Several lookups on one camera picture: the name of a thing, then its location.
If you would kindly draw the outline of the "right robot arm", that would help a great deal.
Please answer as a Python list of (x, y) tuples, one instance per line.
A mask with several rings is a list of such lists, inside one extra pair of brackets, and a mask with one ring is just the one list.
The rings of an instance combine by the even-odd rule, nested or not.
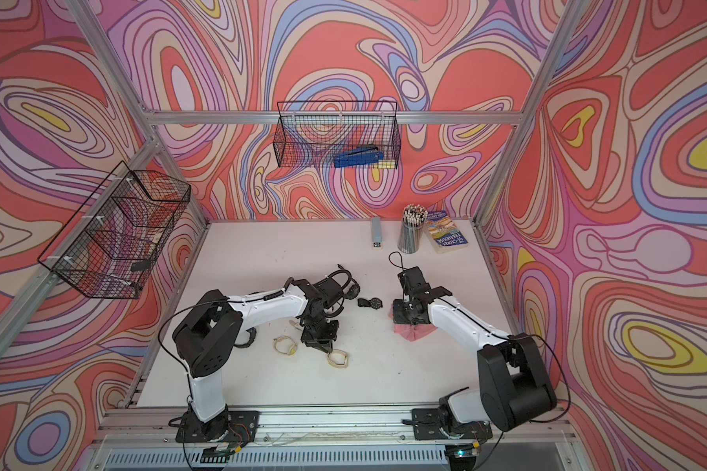
[(396, 325), (430, 325), (474, 355), (478, 388), (440, 400), (448, 428), (488, 422), (503, 432), (554, 410), (555, 389), (532, 337), (512, 335), (471, 313), (452, 292), (431, 286), (418, 267), (398, 274), (403, 294), (393, 302)]

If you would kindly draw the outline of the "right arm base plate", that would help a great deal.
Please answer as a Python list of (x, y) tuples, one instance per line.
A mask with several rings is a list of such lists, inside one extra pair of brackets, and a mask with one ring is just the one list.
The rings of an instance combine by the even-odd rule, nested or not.
[(482, 444), (493, 437), (480, 392), (469, 387), (442, 396), (438, 406), (412, 409), (410, 418), (402, 423), (412, 427), (418, 441), (471, 440)]

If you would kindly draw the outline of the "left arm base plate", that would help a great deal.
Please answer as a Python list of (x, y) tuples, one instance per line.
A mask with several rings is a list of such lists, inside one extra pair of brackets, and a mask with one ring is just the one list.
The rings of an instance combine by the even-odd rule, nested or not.
[(180, 444), (227, 443), (247, 445), (255, 440), (260, 413), (257, 410), (229, 410), (226, 408), (213, 419), (201, 422), (188, 409), (182, 416), (171, 419), (168, 426), (175, 428)]

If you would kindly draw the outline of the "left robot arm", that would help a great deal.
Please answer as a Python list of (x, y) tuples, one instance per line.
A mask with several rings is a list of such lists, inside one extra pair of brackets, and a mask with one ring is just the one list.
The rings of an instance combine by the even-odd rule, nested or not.
[(176, 351), (188, 365), (190, 410), (201, 423), (224, 412), (221, 369), (227, 363), (240, 333), (282, 319), (295, 319), (302, 328), (300, 341), (324, 353), (333, 351), (347, 291), (354, 280), (339, 269), (311, 283), (290, 278), (282, 288), (248, 296), (225, 296), (220, 290), (207, 292), (176, 327), (172, 339)]

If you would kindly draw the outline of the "pink cloth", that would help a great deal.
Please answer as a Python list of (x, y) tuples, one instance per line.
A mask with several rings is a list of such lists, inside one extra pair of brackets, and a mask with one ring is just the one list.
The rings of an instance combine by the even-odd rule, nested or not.
[[(395, 314), (393, 312), (389, 313), (389, 317), (393, 321), (395, 320)], [(437, 328), (431, 324), (399, 324), (394, 321), (393, 330), (396, 335), (401, 336), (406, 341), (414, 343), (432, 334)]]

